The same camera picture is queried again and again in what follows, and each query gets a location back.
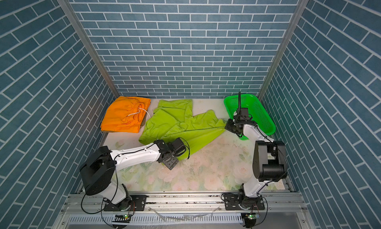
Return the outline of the green perforated plastic basket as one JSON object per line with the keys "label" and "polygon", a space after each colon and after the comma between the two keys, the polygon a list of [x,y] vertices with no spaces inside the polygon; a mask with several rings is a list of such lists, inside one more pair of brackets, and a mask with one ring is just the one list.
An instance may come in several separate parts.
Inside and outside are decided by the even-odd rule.
{"label": "green perforated plastic basket", "polygon": [[[253,117],[253,121],[258,124],[260,130],[264,134],[271,136],[275,133],[276,126],[273,120],[256,96],[251,94],[242,94],[226,97],[224,99],[224,105],[230,119],[233,119],[234,115],[237,114],[238,108],[248,108],[249,114]],[[246,136],[243,136],[242,138],[243,140],[248,139]]]}

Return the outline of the light green garment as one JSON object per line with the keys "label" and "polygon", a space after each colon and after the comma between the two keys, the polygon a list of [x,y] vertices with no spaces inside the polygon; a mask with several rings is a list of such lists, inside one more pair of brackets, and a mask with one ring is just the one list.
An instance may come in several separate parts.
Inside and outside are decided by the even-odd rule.
{"label": "light green garment", "polygon": [[213,110],[192,114],[192,100],[160,100],[153,116],[146,122],[139,142],[148,145],[156,140],[172,142],[185,140],[190,152],[178,157],[188,158],[225,132],[226,123],[216,117]]}

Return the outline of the orange shorts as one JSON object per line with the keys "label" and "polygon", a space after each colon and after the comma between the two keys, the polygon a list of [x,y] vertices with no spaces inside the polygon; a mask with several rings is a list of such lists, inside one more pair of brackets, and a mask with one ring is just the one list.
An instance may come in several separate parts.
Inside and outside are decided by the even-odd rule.
{"label": "orange shorts", "polygon": [[106,110],[101,131],[138,133],[150,104],[147,98],[118,97]]}

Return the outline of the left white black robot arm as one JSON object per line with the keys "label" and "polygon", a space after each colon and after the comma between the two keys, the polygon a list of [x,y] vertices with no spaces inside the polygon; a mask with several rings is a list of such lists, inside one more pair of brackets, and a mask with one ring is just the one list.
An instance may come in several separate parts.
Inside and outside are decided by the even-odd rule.
{"label": "left white black robot arm", "polygon": [[182,138],[168,143],[156,140],[142,147],[124,150],[100,147],[80,167],[85,194],[100,195],[114,205],[129,201],[127,188],[119,183],[118,171],[146,162],[162,163],[172,170],[184,153],[190,156],[190,146]]}

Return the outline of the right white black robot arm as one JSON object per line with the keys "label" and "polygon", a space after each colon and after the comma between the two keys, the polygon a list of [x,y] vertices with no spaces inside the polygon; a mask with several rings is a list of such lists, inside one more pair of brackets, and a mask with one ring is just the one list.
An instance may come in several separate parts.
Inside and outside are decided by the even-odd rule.
{"label": "right white black robot arm", "polygon": [[253,176],[239,190],[239,200],[250,202],[261,196],[270,183],[287,177],[288,164],[285,144],[267,136],[249,115],[247,108],[239,107],[225,129],[238,137],[247,137],[254,145]]}

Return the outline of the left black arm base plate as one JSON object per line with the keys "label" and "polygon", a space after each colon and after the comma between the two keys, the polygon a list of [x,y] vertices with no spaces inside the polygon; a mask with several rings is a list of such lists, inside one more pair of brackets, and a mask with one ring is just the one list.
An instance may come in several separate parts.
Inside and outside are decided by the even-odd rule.
{"label": "left black arm base plate", "polygon": [[106,205],[104,211],[116,212],[116,211],[144,211],[146,204],[146,195],[130,195],[126,199],[122,200],[118,204],[113,204],[110,200],[106,199]]}

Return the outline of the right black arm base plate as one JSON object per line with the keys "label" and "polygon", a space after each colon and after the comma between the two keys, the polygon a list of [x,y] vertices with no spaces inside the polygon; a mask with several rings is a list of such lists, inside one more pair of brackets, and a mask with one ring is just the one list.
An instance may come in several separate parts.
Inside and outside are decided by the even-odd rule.
{"label": "right black arm base plate", "polygon": [[262,197],[250,198],[233,193],[222,193],[221,200],[224,203],[225,210],[264,210],[265,205]]}

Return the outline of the aluminium front rail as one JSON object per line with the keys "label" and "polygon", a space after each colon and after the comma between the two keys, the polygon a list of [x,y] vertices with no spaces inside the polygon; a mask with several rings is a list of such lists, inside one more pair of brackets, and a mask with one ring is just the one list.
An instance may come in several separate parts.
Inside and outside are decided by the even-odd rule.
{"label": "aluminium front rail", "polygon": [[238,203],[238,196],[231,193],[223,196],[221,192],[169,193],[135,192],[132,193],[138,213],[217,213],[224,212],[307,212],[307,206],[300,193],[271,192],[262,193],[262,199],[253,206]]}

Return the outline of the right aluminium corner post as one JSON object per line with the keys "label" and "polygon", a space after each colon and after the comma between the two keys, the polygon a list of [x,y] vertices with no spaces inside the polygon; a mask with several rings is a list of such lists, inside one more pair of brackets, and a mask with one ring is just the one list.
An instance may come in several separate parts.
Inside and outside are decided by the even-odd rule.
{"label": "right aluminium corner post", "polygon": [[295,12],[294,14],[292,15],[291,19],[290,19],[290,22],[289,22],[289,25],[285,31],[285,34],[282,38],[282,41],[279,45],[279,48],[277,50],[277,53],[274,57],[274,60],[268,70],[268,73],[264,79],[264,83],[259,91],[259,94],[258,94],[258,99],[260,101],[262,101],[264,99],[264,96],[265,96],[265,93],[270,85],[270,82],[277,70],[277,67],[280,63],[280,60],[281,58],[283,57],[284,55],[284,52],[291,40],[291,37],[297,27],[297,24],[299,23],[300,19],[301,19],[301,16],[307,6],[307,3],[308,3],[309,0],[299,0],[298,1],[298,4],[296,6],[296,9],[295,9]]}

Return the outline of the aluminium corner post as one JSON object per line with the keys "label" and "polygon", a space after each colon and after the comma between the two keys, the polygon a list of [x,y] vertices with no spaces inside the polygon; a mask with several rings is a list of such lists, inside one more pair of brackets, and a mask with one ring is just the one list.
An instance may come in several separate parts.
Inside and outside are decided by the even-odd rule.
{"label": "aluminium corner post", "polygon": [[307,6],[307,3],[308,3],[309,0],[299,0],[298,1],[298,4],[296,6],[296,9],[295,9],[295,12],[294,14],[292,15],[291,19],[290,19],[290,22],[289,22],[289,25],[285,31],[285,34],[282,38],[282,41],[279,45],[279,48],[277,50],[277,53],[274,57],[274,60],[268,70],[268,73],[264,79],[264,83],[259,91],[259,94],[258,94],[258,99],[260,101],[262,101],[264,99],[264,96],[265,96],[265,93],[270,85],[270,82],[277,70],[277,67],[280,63],[280,60],[281,58],[283,57],[284,55],[284,52],[291,40],[291,37],[297,27],[297,24],[299,23],[300,19],[301,19],[301,16]]}
{"label": "aluminium corner post", "polygon": [[82,24],[80,23],[74,9],[72,8],[71,4],[68,0],[57,0],[59,6],[62,8],[63,12],[65,13],[66,17],[68,18],[70,24],[74,28],[76,34],[78,35],[79,39],[81,40],[82,44],[88,51],[88,54],[90,55],[91,59],[95,63],[96,67],[98,68],[98,71],[104,78],[105,82],[107,83],[109,89],[112,91],[113,95],[118,98],[120,96],[115,84],[113,83],[109,73],[107,72],[102,60],[100,59],[98,53],[96,52],[93,44],[91,43],[91,40],[89,39],[85,29],[83,28]]}

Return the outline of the left aluminium corner post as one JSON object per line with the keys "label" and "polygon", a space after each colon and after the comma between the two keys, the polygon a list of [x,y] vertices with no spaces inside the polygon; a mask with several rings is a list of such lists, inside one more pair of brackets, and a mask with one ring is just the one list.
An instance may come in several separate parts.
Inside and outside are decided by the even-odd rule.
{"label": "left aluminium corner post", "polygon": [[109,73],[107,72],[102,60],[100,59],[98,53],[96,52],[93,44],[91,43],[91,40],[89,39],[85,29],[83,28],[82,24],[80,23],[74,9],[72,8],[71,4],[68,0],[57,0],[59,6],[62,8],[63,12],[65,13],[66,17],[68,18],[70,24],[74,28],[76,34],[78,35],[79,39],[81,40],[82,44],[88,51],[88,54],[90,55],[91,59],[95,63],[96,67],[98,68],[98,71],[104,78],[105,82],[107,83],[109,89],[112,91],[113,95],[118,98],[120,96],[115,84],[113,83]]}

